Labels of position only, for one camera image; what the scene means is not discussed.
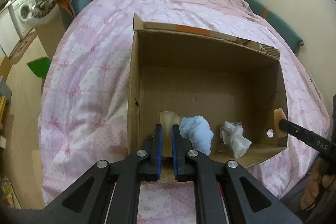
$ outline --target green dustpan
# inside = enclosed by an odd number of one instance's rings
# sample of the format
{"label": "green dustpan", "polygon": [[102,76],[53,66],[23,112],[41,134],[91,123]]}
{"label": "green dustpan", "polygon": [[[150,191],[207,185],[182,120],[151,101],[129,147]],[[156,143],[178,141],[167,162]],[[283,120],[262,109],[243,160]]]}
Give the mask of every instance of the green dustpan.
{"label": "green dustpan", "polygon": [[40,78],[47,76],[51,61],[48,57],[42,57],[27,63],[31,71]]}

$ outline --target box handle hole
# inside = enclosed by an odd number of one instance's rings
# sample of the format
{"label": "box handle hole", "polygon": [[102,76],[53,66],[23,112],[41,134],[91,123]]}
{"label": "box handle hole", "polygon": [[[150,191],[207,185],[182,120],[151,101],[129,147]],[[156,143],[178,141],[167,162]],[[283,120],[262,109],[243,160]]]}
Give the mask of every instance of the box handle hole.
{"label": "box handle hole", "polygon": [[274,136],[273,130],[271,130],[271,129],[267,130],[266,138],[270,139],[270,138],[273,138],[273,136]]}

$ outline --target finger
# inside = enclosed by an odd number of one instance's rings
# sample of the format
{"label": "finger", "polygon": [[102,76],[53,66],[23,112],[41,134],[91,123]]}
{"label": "finger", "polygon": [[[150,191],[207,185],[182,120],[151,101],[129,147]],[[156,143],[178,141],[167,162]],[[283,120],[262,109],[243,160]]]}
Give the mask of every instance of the finger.
{"label": "finger", "polygon": [[325,175],[322,178],[322,185],[324,188],[328,188],[333,180],[335,179],[335,175]]}
{"label": "finger", "polygon": [[313,203],[313,205],[310,205],[310,206],[307,206],[304,202],[303,202],[304,206],[301,207],[301,204],[300,204],[300,207],[302,210],[305,210],[306,212],[310,211],[311,209],[313,209],[315,206],[316,206],[316,203]]}
{"label": "finger", "polygon": [[310,180],[306,190],[309,192],[310,196],[316,198],[319,194],[319,185],[316,181]]}
{"label": "finger", "polygon": [[334,181],[332,182],[331,186],[329,186],[329,189],[331,191],[336,191],[336,179],[334,179]]}
{"label": "finger", "polygon": [[312,205],[315,201],[315,199],[310,195],[308,191],[305,191],[302,199],[303,199],[303,204],[305,205],[305,208]]}
{"label": "finger", "polygon": [[318,159],[317,163],[314,166],[313,172],[320,173],[320,165],[321,165],[321,159]]}
{"label": "finger", "polygon": [[317,179],[319,178],[320,174],[318,171],[314,171],[312,174],[311,174],[311,178],[313,181],[317,181]]}
{"label": "finger", "polygon": [[301,207],[302,210],[305,210],[308,207],[306,205],[305,199],[303,197],[300,199],[300,207]]}

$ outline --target pink bedsheet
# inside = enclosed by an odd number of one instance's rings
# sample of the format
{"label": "pink bedsheet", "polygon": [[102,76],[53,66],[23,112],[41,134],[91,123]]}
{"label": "pink bedsheet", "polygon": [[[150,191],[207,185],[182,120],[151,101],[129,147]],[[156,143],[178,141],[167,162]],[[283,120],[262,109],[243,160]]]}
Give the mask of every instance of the pink bedsheet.
{"label": "pink bedsheet", "polygon": [[[39,117],[43,198],[50,203],[100,159],[127,154],[132,18],[229,33],[281,51],[289,120],[325,136],[325,105],[285,41],[243,0],[94,0],[77,16],[53,58]],[[275,196],[287,193],[316,153],[289,136],[288,148],[249,169]],[[191,184],[141,188],[138,223],[195,223]]]}

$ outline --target cardboard box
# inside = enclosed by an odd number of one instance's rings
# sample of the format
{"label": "cardboard box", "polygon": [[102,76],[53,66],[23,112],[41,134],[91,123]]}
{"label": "cardboard box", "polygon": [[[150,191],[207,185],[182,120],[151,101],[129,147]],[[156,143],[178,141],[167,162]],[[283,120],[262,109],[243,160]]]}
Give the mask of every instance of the cardboard box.
{"label": "cardboard box", "polygon": [[[268,138],[274,130],[273,111],[287,99],[276,48],[228,34],[182,25],[143,22],[134,15],[128,101],[128,150],[132,153],[154,133],[159,112],[202,115],[214,132],[210,158],[234,159],[247,168],[287,146],[287,136]],[[246,154],[217,152],[219,127],[242,122],[252,141]],[[163,172],[163,181],[173,181]]]}
{"label": "cardboard box", "polygon": [[0,75],[4,78],[4,80],[7,80],[9,71],[11,70],[12,65],[8,59],[8,57],[5,55],[0,58]]}

